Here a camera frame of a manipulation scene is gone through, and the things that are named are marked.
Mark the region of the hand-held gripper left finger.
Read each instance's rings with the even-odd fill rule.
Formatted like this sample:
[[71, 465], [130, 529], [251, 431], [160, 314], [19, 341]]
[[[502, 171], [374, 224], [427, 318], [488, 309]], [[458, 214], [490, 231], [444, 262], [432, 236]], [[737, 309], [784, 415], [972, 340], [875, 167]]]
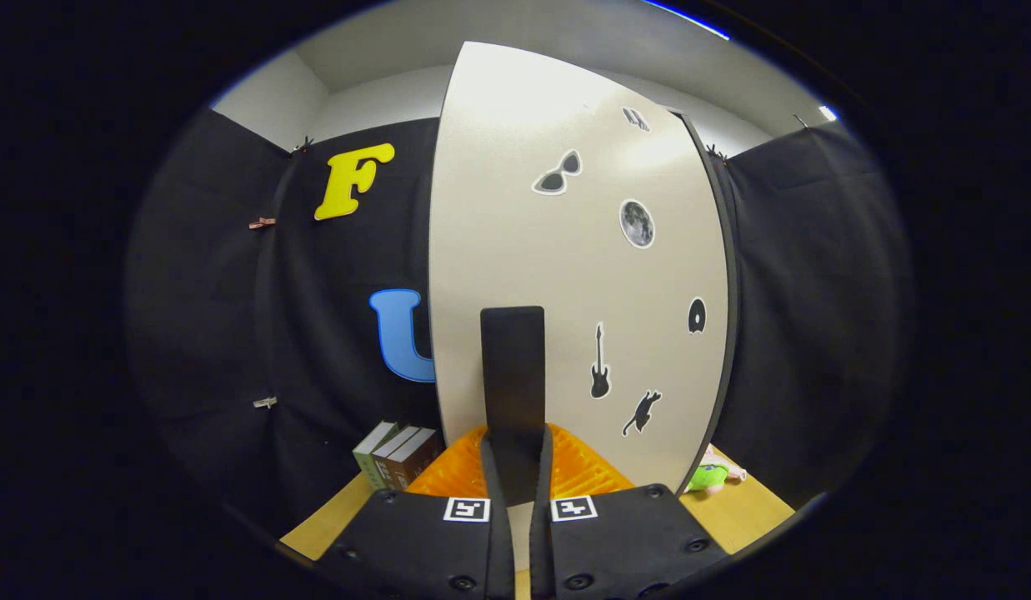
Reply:
[[317, 562], [343, 599], [513, 599], [507, 499], [488, 427], [466, 433], [408, 490], [368, 497]]

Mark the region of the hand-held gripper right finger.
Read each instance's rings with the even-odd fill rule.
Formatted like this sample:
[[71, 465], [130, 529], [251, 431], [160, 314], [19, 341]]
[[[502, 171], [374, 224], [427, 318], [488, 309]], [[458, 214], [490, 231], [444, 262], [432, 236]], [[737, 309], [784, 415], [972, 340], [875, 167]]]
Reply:
[[664, 485], [554, 497], [558, 429], [548, 424], [529, 527], [532, 599], [644, 599], [693, 588], [728, 551]]

